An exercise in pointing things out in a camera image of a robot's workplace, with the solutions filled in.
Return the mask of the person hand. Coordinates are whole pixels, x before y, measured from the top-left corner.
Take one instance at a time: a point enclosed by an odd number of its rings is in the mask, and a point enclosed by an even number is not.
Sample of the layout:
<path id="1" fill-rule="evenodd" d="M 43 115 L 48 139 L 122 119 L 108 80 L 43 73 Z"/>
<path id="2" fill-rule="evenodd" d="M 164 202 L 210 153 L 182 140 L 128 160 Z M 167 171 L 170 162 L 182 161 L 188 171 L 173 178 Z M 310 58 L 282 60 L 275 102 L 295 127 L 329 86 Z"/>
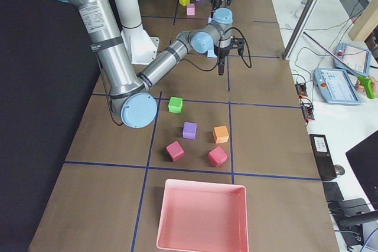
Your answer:
<path id="1" fill-rule="evenodd" d="M 372 87 L 374 96 L 377 97 L 378 96 L 378 84 L 377 84 L 377 80 L 373 76 L 369 76 L 369 79 L 372 81 L 371 87 Z M 361 85 L 361 83 L 360 83 L 359 80 L 356 81 L 355 89 L 358 92 L 361 92 L 361 93 L 365 93 L 366 92 L 365 89 L 364 89 L 364 87 Z"/>

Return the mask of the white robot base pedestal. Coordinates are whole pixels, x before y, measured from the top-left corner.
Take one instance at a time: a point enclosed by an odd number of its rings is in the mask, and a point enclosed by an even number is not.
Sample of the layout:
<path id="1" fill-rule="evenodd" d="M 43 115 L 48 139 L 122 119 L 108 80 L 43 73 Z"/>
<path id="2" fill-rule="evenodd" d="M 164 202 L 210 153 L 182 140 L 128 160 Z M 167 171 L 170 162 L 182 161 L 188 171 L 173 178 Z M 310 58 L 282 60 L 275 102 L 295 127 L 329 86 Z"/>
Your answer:
<path id="1" fill-rule="evenodd" d="M 122 25 L 121 36 L 132 64 L 147 65 L 157 55 L 159 38 L 144 30 L 138 0 L 115 0 Z"/>

